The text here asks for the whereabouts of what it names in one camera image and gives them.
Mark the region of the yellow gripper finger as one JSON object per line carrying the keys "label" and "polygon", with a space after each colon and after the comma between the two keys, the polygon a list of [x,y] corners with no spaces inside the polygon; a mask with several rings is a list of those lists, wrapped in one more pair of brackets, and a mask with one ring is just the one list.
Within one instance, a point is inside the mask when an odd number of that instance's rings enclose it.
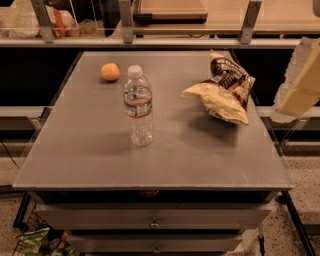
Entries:
{"label": "yellow gripper finger", "polygon": [[285,81],[274,98],[271,120],[289,123],[309,111],[320,99],[320,39],[303,37],[294,49]]}

